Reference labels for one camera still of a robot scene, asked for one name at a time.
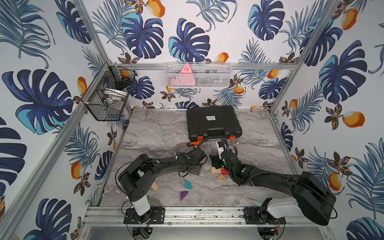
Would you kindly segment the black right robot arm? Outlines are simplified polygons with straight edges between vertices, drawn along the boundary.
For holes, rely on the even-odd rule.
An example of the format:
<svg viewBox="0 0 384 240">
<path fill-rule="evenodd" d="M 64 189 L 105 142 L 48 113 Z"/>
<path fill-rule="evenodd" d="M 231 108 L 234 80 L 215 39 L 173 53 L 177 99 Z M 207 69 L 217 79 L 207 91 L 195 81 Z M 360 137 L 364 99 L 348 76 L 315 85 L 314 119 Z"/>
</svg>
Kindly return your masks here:
<svg viewBox="0 0 384 240">
<path fill-rule="evenodd" d="M 287 175 L 242 164 L 232 150 L 210 155 L 212 166 L 223 168 L 238 186 L 263 187 L 293 197 L 307 219 L 315 224 L 329 224 L 336 196 L 312 173 Z"/>
</svg>

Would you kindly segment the natural wood slanted block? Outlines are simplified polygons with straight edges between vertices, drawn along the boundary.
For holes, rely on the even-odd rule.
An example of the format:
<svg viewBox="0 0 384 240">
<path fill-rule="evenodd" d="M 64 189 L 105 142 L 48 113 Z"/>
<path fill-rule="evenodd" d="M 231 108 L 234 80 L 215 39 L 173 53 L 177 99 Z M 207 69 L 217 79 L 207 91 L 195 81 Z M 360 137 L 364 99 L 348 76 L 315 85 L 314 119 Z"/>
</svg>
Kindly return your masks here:
<svg viewBox="0 0 384 240">
<path fill-rule="evenodd" d="M 151 187 L 152 187 L 152 189 L 153 189 L 155 192 L 157 192 L 157 191 L 160 189 L 160 187 L 159 187 L 156 183 L 153 183 Z"/>
</svg>

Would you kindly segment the red rectangular block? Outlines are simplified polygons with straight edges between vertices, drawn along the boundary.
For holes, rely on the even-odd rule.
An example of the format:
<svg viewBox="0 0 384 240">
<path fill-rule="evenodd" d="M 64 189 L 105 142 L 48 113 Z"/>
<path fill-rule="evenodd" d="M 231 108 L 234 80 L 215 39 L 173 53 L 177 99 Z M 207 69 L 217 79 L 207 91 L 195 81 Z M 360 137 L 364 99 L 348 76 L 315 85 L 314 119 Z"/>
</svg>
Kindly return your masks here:
<svg viewBox="0 0 384 240">
<path fill-rule="evenodd" d="M 223 175 L 229 175 L 229 173 L 225 170 L 225 169 L 221 169 L 221 173 L 223 174 Z"/>
</svg>

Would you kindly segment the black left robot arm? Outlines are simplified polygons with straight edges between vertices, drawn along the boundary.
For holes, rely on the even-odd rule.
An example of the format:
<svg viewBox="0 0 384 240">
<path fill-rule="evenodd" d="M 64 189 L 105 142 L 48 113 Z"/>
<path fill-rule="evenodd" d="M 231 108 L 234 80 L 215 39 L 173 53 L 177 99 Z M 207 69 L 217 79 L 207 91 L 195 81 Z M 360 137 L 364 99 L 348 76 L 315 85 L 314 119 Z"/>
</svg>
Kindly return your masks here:
<svg viewBox="0 0 384 240">
<path fill-rule="evenodd" d="M 141 154 L 119 174 L 118 181 L 136 214 L 142 217 L 151 210 L 147 193 L 158 177 L 179 173 L 183 178 L 194 174 L 207 160 L 208 156 L 198 147 L 161 159 Z"/>
</svg>

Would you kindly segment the natural wood triangle block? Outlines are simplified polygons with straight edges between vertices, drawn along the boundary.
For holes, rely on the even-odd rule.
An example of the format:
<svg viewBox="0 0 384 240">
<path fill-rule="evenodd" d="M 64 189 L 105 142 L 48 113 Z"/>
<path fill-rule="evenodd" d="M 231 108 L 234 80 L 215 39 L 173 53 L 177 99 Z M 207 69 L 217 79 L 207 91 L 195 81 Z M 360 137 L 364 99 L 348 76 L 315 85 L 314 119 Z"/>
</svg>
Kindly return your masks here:
<svg viewBox="0 0 384 240">
<path fill-rule="evenodd" d="M 225 176 L 225 175 L 223 175 L 223 174 L 220 174 L 220 175 L 217 177 L 217 180 L 218 180 L 218 181 L 226 181 L 226 180 L 227 180 L 227 178 L 226 178 L 226 176 Z"/>
</svg>

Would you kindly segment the natural wood rectangular block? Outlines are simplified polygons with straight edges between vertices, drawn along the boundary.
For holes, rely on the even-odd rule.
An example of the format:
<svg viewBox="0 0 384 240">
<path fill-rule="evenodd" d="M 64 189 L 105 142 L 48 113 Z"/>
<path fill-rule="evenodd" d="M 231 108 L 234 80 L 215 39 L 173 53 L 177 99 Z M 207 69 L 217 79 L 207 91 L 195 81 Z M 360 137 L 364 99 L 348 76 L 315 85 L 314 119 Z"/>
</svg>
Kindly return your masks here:
<svg viewBox="0 0 384 240">
<path fill-rule="evenodd" d="M 211 167 L 211 173 L 212 174 L 219 174 L 220 175 L 222 173 L 222 169 L 221 168 L 216 169 L 214 167 Z"/>
</svg>

